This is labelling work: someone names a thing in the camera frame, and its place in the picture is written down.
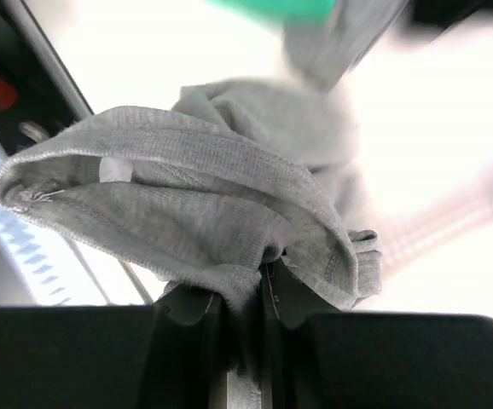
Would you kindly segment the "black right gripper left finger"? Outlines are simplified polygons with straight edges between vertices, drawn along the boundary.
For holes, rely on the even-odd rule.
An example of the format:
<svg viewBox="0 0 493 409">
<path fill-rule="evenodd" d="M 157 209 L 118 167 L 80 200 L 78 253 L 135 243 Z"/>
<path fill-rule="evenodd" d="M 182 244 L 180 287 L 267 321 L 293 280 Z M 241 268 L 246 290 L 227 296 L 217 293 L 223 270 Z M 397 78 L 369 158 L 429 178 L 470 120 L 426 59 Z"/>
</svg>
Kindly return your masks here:
<svg viewBox="0 0 493 409">
<path fill-rule="evenodd" d="M 221 404 L 221 298 L 178 286 L 150 305 L 0 308 L 0 408 Z"/>
</svg>

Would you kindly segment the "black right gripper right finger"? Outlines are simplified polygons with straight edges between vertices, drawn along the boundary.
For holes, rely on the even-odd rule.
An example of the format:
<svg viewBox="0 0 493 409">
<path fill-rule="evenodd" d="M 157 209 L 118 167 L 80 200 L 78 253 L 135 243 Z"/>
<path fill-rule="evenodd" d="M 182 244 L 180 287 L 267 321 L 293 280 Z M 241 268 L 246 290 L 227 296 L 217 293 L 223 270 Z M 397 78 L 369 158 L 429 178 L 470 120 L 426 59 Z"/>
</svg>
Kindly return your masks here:
<svg viewBox="0 0 493 409">
<path fill-rule="evenodd" d="M 493 319 L 342 312 L 260 268 L 265 408 L 493 408 Z"/>
</svg>

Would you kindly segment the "grey tank top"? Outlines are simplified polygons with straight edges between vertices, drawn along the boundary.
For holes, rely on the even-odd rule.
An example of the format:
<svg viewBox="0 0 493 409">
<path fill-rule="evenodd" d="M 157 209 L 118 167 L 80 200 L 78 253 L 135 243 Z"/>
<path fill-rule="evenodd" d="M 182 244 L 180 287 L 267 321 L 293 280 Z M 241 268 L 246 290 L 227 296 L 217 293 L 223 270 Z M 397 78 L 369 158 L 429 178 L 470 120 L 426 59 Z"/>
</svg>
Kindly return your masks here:
<svg viewBox="0 0 493 409">
<path fill-rule="evenodd" d="M 110 108 L 11 156 L 0 205 L 237 311 L 279 258 L 349 309 L 381 288 L 356 154 L 329 92 L 223 80 L 183 87 L 170 110 Z"/>
</svg>

